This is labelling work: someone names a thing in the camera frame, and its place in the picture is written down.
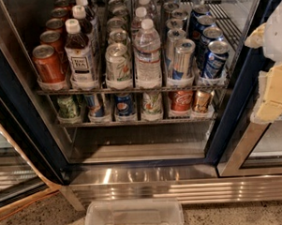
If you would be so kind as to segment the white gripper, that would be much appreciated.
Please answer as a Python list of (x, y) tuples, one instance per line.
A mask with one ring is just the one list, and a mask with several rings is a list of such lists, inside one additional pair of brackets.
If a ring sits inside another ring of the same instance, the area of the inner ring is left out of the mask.
[(264, 55), (275, 63), (259, 74), (259, 97), (250, 120), (254, 124), (273, 123), (282, 113), (282, 1), (268, 18), (245, 39), (244, 45), (263, 48)]

